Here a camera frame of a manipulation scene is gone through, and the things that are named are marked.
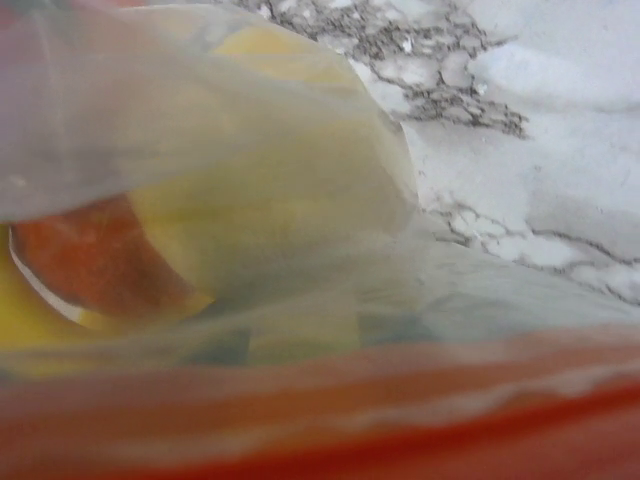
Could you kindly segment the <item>fake tan pear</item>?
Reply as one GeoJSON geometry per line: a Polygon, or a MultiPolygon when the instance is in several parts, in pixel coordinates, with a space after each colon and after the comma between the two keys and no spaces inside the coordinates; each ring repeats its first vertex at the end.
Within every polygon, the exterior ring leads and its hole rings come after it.
{"type": "Polygon", "coordinates": [[[171,268],[215,299],[376,270],[417,192],[402,129],[350,63],[268,24],[194,66],[159,92],[155,178],[128,195],[171,268]]]}

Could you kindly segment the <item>orange zip clear bag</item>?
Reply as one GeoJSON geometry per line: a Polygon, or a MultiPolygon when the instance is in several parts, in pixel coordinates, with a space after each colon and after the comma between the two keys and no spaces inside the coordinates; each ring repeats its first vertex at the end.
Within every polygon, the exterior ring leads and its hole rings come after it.
{"type": "MultiPolygon", "coordinates": [[[[159,92],[268,24],[292,32],[227,5],[3,2],[1,228],[152,182],[159,92]]],[[[102,366],[1,373],[2,477],[637,478],[638,316],[441,241],[417,200],[376,270],[314,289],[98,328],[50,305],[102,366]]]]}

